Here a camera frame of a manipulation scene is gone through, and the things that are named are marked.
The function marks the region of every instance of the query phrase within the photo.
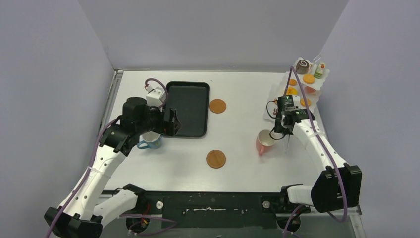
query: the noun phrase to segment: rectangular tray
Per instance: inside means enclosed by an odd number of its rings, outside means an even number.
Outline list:
[[[176,109],[181,129],[175,137],[202,137],[207,130],[210,87],[202,82],[171,81],[166,85],[169,93],[165,108]]]

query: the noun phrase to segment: cable connector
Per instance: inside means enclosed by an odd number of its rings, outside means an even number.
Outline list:
[[[150,84],[146,84],[146,85],[145,85],[145,90],[146,90],[148,93],[150,93],[150,92],[153,90],[153,87],[152,87],[152,86],[150,86]]]

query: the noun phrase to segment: gray wall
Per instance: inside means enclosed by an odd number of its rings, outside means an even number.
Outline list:
[[[0,237],[40,238],[87,166],[113,76],[77,0],[0,3]]]
[[[320,112],[331,144],[363,172],[362,222],[419,237],[420,2],[351,0],[322,49]]]
[[[115,68],[276,70],[322,49],[348,0],[79,0]]]

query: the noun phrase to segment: blue mug handle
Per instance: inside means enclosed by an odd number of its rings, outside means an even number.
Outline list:
[[[143,150],[143,149],[150,148],[150,146],[147,144],[147,142],[145,142],[144,140],[142,140],[142,141],[140,141],[140,142],[137,144],[137,148],[139,148],[139,149]]]

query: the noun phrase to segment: round metal bolt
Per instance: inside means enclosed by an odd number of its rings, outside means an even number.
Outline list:
[[[270,202],[269,201],[262,202],[262,207],[263,208],[270,208]]]
[[[159,201],[156,203],[156,208],[162,209],[163,208],[163,202]]]

